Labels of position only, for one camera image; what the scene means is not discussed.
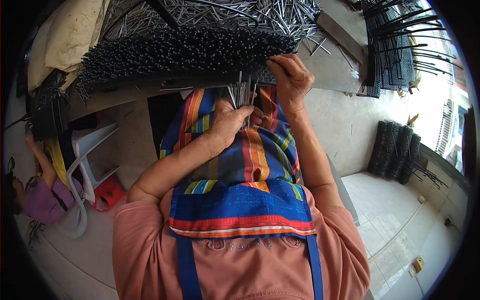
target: wire scrap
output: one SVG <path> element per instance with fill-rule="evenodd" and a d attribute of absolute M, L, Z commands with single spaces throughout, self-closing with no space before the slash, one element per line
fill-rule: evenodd
<path fill-rule="evenodd" d="M 242 82 L 241 81 L 241 71 L 239 72 L 239 81 L 235 85 L 227 86 L 228 93 L 230 94 L 231 104 L 234 109 L 241 108 L 245 105 L 253 105 L 253 96 L 255 93 L 255 89 L 257 84 L 253 86 L 253 95 L 250 97 L 252 87 L 252 77 L 248 77 L 248 81 Z M 243 120 L 243 124 L 240 127 L 239 131 L 247 129 L 250 127 L 250 116 L 247 116 Z"/>
<path fill-rule="evenodd" d="M 255 23 L 241 14 L 210 5 L 182 0 L 161 0 L 179 25 L 237 24 L 254 27 Z M 215 0 L 215 3 L 241 10 L 255 17 L 258 28 L 293 36 L 301 43 L 313 38 L 324 38 L 324 33 L 315 23 L 321 12 L 316 0 Z M 107 13 L 108 28 L 123 12 L 135 5 L 137 0 L 114 0 Z M 167 23 L 150 5 L 143 2 L 126 14 L 104 38 L 115 39 L 151 30 L 168 27 Z"/>

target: yellow cloth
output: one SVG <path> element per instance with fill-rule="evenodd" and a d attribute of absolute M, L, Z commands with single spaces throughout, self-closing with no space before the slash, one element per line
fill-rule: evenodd
<path fill-rule="evenodd" d="M 65 163 L 63 162 L 63 156 L 61 154 L 58 137 L 53 137 L 51 139 L 45 140 L 43 142 L 43 145 L 45 150 L 48 151 L 50 157 L 52 158 L 52 165 L 55 169 L 55 172 L 57 173 L 57 176 L 70 191 L 70 186 L 67 183 L 67 170 L 65 169 Z"/>

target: black hair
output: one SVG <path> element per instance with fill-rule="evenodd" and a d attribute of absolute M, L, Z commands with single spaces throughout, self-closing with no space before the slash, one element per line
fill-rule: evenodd
<path fill-rule="evenodd" d="M 5 174 L 5 181 L 2 187 L 2 191 L 5 191 L 5 194 L 2 193 L 2 207 L 6 206 L 7 209 L 10 209 L 14 215 L 19 215 L 22 212 L 22 208 L 17 203 L 17 191 L 13 187 L 13 171 Z"/>

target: apron strap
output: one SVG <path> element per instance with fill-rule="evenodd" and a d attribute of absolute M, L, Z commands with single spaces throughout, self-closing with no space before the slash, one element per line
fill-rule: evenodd
<path fill-rule="evenodd" d="M 312 268 L 313 294 L 315 300 L 323 300 L 324 287 L 322 282 L 322 269 L 320 255 L 317 248 L 315 235 L 307 235 L 308 254 L 310 255 L 310 268 Z"/>
<path fill-rule="evenodd" d="M 177 260 L 179 264 L 180 286 L 184 299 L 201 300 L 202 292 L 198 282 L 195 257 L 193 256 L 192 239 L 176 235 Z"/>

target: power socket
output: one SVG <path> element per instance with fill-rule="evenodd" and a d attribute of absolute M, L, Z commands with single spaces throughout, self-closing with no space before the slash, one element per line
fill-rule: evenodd
<path fill-rule="evenodd" d="M 420 271 L 425 266 L 425 262 L 420 255 L 417 256 L 417 258 L 413 261 L 413 266 L 415 267 L 415 272 L 417 273 L 420 273 Z"/>
<path fill-rule="evenodd" d="M 415 267 L 411 265 L 410 269 L 408 269 L 408 273 L 410 274 L 410 277 L 413 278 L 417 274 L 417 271 L 415 270 Z"/>

